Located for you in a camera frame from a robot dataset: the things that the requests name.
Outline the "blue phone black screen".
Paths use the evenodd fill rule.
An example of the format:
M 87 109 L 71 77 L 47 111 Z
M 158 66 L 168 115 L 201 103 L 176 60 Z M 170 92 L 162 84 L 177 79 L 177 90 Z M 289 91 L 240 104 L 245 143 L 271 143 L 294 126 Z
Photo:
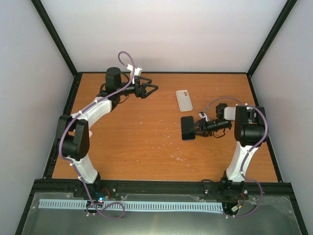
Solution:
M 193 116 L 182 117 L 181 120 L 181 138 L 183 141 L 195 139 L 194 118 Z

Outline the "white translucent phone case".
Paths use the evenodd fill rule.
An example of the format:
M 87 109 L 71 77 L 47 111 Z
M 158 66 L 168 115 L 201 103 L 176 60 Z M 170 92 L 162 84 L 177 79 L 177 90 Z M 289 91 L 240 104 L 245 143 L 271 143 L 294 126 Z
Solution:
M 193 110 L 192 102 L 189 92 L 187 90 L 176 91 L 176 97 L 181 112 L 188 112 Z

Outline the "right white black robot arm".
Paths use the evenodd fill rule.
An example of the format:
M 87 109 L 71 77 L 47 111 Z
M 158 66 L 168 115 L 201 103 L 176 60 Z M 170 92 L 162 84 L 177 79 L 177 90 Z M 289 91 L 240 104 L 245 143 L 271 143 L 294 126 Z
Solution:
M 201 119 L 194 122 L 192 116 L 181 118 L 181 138 L 193 140 L 195 136 L 215 137 L 216 132 L 234 128 L 236 149 L 229 167 L 220 180 L 217 193 L 231 199 L 244 192 L 246 171 L 254 153 L 268 139 L 268 123 L 264 107 L 226 103 L 216 106 L 216 119 L 209 120 L 201 112 Z

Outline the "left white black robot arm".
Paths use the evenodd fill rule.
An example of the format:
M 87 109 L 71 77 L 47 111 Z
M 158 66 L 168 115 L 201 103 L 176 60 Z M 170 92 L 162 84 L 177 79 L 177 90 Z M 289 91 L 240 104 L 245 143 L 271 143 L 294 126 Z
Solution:
M 89 158 L 90 128 L 120 103 L 122 95 L 134 94 L 145 99 L 158 90 L 151 79 L 141 76 L 141 68 L 129 68 L 129 71 L 130 75 L 126 76 L 117 67 L 107 69 L 105 83 L 100 86 L 96 98 L 82 110 L 72 115 L 61 115 L 58 120 L 54 141 L 58 155 L 74 168 L 78 179 L 85 183 L 85 192 L 91 197 L 101 193 L 102 185 L 97 182 L 100 174 Z M 126 82 L 122 82 L 123 76 L 126 76 Z

